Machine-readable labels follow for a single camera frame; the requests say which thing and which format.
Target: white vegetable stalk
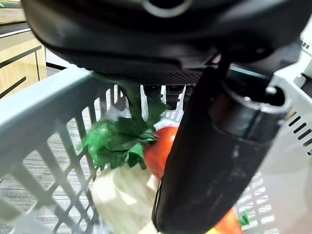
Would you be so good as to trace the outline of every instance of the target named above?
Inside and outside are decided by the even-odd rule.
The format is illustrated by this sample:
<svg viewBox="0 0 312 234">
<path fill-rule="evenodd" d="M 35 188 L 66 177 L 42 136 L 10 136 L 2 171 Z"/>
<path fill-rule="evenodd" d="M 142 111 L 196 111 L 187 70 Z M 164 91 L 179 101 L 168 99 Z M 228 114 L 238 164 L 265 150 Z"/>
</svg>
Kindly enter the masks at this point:
<svg viewBox="0 0 312 234">
<path fill-rule="evenodd" d="M 93 183 L 92 198 L 113 234 L 156 234 L 151 215 L 157 185 L 139 165 L 105 169 Z"/>
</svg>

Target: orange vegetable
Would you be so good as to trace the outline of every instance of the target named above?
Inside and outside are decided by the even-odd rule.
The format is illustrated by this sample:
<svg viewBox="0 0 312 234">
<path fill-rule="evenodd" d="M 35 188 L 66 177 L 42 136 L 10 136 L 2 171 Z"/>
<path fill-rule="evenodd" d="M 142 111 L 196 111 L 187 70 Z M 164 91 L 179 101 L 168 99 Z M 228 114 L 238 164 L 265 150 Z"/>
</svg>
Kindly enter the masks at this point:
<svg viewBox="0 0 312 234">
<path fill-rule="evenodd" d="M 170 153 L 178 127 L 164 127 L 155 132 L 157 141 L 148 143 L 144 147 L 144 162 L 146 167 L 161 180 L 166 159 Z"/>
<path fill-rule="evenodd" d="M 220 234 L 243 234 L 233 208 L 214 227 Z"/>
</svg>

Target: floor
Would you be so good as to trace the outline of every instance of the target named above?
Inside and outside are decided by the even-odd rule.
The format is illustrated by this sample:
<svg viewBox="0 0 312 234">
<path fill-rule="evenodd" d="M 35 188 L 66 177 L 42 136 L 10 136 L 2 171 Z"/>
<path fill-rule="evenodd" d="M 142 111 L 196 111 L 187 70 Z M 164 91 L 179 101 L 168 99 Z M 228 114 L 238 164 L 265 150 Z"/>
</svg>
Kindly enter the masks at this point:
<svg viewBox="0 0 312 234">
<path fill-rule="evenodd" d="M 58 69 L 55 68 L 47 68 L 48 76 L 51 76 L 55 73 L 59 72 Z M 99 116 L 99 104 L 96 105 L 96 113 L 97 116 Z M 89 130 L 91 128 L 91 122 L 89 118 L 89 114 L 87 112 L 87 109 L 82 113 L 84 118 L 84 123 L 86 130 Z M 70 133 L 70 137 L 72 139 L 72 142 L 74 144 L 75 149 L 78 149 L 81 145 L 80 137 L 78 134 L 78 130 L 76 127 L 76 122 L 74 119 L 72 119 L 67 124 L 67 128 Z M 60 137 L 58 134 L 52 135 L 49 140 L 48 144 L 54 153 L 55 157 L 57 158 L 58 163 L 60 164 L 60 167 L 65 170 L 67 166 L 69 165 L 70 159 L 67 156 L 65 149 L 63 148 L 63 144 L 60 140 Z M 24 160 L 25 167 L 33 174 L 33 176 L 36 178 L 37 181 L 43 186 L 43 188 L 47 189 L 51 184 L 54 182 L 54 177 L 52 176 L 51 172 L 39 156 L 39 154 L 34 151 L 31 154 L 29 154 L 25 160 Z M 83 173 L 88 175 L 90 173 L 90 170 L 88 168 L 87 160 L 85 156 L 80 161 Z M 81 185 L 78 181 L 78 178 L 76 176 L 76 173 L 74 170 L 69 172 L 67 176 L 68 180 L 70 181 L 73 189 L 75 192 L 78 192 Z M 0 179 L 0 196 L 4 197 L 6 200 L 10 201 L 12 204 L 16 205 L 18 208 L 27 211 L 30 208 L 32 208 L 36 204 L 36 199 L 31 195 L 31 193 L 27 190 L 25 190 L 12 176 L 6 175 L 5 177 Z M 67 209 L 68 205 L 70 204 L 70 199 L 64 192 L 64 190 L 61 187 L 58 187 L 52 194 L 52 197 L 54 200 L 57 201 L 57 203 L 63 208 Z M 89 204 L 87 196 L 85 193 L 82 193 L 80 196 L 80 201 L 82 205 L 86 208 Z M 88 212 L 90 215 L 93 215 L 92 209 L 89 209 Z M 71 209 L 69 212 L 69 216 L 74 220 L 78 221 L 80 219 L 80 213 L 74 209 Z M 54 228 L 54 226 L 59 221 L 58 218 L 50 212 L 47 208 L 42 208 L 39 210 L 39 212 L 36 214 L 36 218 L 45 226 L 50 227 L 51 229 Z M 82 221 L 80 224 L 82 229 L 86 228 L 86 223 Z M 7 223 L 0 221 L 0 234 L 8 234 L 12 231 L 12 227 L 8 225 Z M 69 234 L 71 233 L 71 230 L 66 225 L 61 225 L 58 232 L 58 234 Z"/>
</svg>

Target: basket slot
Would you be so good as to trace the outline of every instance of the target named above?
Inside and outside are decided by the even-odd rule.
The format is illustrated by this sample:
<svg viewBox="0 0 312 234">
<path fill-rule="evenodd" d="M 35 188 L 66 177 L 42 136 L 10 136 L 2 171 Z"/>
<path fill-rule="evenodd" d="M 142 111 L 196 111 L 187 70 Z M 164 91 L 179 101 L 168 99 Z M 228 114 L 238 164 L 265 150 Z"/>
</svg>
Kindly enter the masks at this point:
<svg viewBox="0 0 312 234">
<path fill-rule="evenodd" d="M 302 144 L 303 147 L 307 147 L 308 145 L 310 145 L 312 143 L 312 138 L 309 139 L 308 141 L 306 141 L 305 143 Z"/>
<path fill-rule="evenodd" d="M 303 138 L 305 138 L 308 134 L 310 134 L 312 131 L 311 129 L 306 130 L 303 134 L 301 134 L 300 136 L 298 136 L 298 140 L 302 140 Z"/>
<path fill-rule="evenodd" d="M 96 115 L 96 110 L 94 108 L 94 105 L 89 106 L 89 115 L 90 115 L 91 124 L 96 123 L 97 122 L 97 115 Z"/>
<path fill-rule="evenodd" d="M 288 124 L 288 126 L 293 126 L 298 120 L 300 120 L 301 119 L 301 117 L 300 116 L 298 116 L 297 118 L 295 118 L 292 122 L 290 122 L 289 124 Z"/>
<path fill-rule="evenodd" d="M 306 127 L 306 126 L 307 126 L 306 123 L 301 124 L 299 127 L 297 127 L 297 128 L 293 131 L 293 133 L 296 134 L 297 132 L 299 132 L 301 129 L 303 129 L 303 128 Z"/>
</svg>

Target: tomato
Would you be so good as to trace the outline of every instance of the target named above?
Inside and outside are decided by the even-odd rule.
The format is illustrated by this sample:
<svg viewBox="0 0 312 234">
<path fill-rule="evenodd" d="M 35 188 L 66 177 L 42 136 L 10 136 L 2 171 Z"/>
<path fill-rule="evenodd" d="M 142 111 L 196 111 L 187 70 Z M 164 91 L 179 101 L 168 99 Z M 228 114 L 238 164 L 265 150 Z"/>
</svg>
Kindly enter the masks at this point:
<svg viewBox="0 0 312 234">
<path fill-rule="evenodd" d="M 158 141 L 144 147 L 144 162 L 157 179 L 161 180 L 165 164 L 174 142 L 178 127 L 164 127 L 155 132 Z"/>
<path fill-rule="evenodd" d="M 243 234 L 234 208 L 231 208 L 214 228 L 220 234 Z"/>
</svg>

